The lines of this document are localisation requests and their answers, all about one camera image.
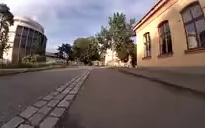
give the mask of cloud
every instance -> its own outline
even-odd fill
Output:
[[[92,36],[114,12],[139,20],[157,0],[0,0],[14,15],[27,16],[45,28],[47,49]]]

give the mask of cobblestone strip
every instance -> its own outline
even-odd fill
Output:
[[[91,70],[87,70],[40,98],[35,104],[3,124],[1,128],[55,128]]]

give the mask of round building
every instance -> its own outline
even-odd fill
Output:
[[[3,54],[3,59],[19,63],[27,55],[45,55],[47,38],[44,28],[27,17],[14,17],[14,25],[9,30],[10,48]]]

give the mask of yellow building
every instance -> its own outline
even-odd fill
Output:
[[[134,31],[139,67],[205,67],[205,0],[160,0]]]

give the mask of asphalt road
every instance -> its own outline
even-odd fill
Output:
[[[205,128],[205,96],[112,69],[94,69],[65,128]]]
[[[84,70],[56,69],[0,77],[0,125]]]

